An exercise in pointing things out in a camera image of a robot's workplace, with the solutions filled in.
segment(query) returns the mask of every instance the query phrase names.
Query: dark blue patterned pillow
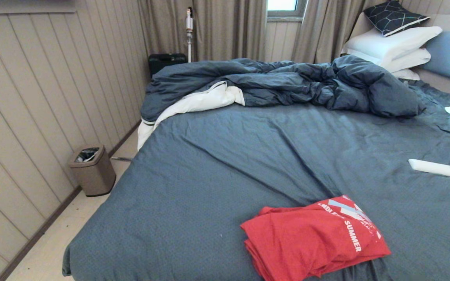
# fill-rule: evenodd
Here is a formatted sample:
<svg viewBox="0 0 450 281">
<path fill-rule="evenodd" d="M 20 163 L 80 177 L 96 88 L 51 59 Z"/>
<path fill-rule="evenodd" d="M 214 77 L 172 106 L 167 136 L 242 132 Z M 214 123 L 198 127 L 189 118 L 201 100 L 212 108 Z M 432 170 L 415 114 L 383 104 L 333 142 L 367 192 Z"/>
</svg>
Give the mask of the dark blue patterned pillow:
<svg viewBox="0 0 450 281">
<path fill-rule="evenodd" d="M 398 1 L 388 1 L 369 7 L 364 10 L 364 14 L 385 37 L 417 27 L 422 21 L 430 18 L 404 9 Z"/>
</svg>

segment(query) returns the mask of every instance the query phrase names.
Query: black bag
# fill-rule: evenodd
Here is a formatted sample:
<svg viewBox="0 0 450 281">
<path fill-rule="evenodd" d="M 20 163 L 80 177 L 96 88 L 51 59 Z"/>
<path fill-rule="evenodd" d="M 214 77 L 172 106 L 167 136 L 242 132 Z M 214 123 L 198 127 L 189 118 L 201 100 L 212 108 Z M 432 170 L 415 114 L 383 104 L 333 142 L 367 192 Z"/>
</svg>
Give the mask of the black bag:
<svg viewBox="0 0 450 281">
<path fill-rule="evenodd" d="M 185 64 L 187 56 L 183 53 L 159 53 L 150 55 L 148 57 L 148 67 L 150 68 L 150 77 L 165 66 L 172 66 L 173 64 Z"/>
</svg>

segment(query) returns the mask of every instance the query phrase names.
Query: red t-shirt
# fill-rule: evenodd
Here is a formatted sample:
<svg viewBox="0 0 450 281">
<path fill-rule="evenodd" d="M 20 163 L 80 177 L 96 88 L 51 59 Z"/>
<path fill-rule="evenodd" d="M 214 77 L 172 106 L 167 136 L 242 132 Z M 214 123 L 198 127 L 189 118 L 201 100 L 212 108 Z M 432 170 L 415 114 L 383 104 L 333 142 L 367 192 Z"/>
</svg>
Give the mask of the red t-shirt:
<svg viewBox="0 0 450 281">
<path fill-rule="evenodd" d="M 299 208 L 264 207 L 244 222 L 253 265 L 266 281 L 300 281 L 391 254 L 347 196 Z"/>
</svg>

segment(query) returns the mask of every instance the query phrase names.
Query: beige curtain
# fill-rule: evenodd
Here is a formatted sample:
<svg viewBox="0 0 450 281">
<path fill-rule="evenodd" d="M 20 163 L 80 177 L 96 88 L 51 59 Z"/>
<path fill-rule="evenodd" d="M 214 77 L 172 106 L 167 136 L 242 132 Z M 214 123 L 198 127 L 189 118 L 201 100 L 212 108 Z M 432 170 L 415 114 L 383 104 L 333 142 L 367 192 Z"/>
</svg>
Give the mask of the beige curtain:
<svg viewBox="0 0 450 281">
<path fill-rule="evenodd" d="M 339 57 L 359 14 L 384 0 L 309 0 L 293 61 L 319 64 Z"/>
<path fill-rule="evenodd" d="M 148 53 L 187 53 L 186 8 L 193 8 L 193 60 L 264 60 L 266 0 L 140 0 Z"/>
</svg>

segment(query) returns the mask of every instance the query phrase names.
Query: beige wall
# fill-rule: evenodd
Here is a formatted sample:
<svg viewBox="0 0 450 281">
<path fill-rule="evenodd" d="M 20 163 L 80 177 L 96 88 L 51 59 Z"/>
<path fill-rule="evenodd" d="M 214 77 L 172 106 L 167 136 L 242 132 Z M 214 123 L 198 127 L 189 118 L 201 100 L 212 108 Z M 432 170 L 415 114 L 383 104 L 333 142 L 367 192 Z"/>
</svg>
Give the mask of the beige wall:
<svg viewBox="0 0 450 281">
<path fill-rule="evenodd" d="M 450 14 L 450 0 L 402 0 L 402 6 L 420 14 Z"/>
<path fill-rule="evenodd" d="M 73 150 L 111 150 L 139 120 L 144 45 L 136 0 L 0 14 L 0 273 L 77 186 Z"/>
<path fill-rule="evenodd" d="M 266 24 L 266 62 L 291 60 L 300 22 L 268 22 Z"/>
</svg>

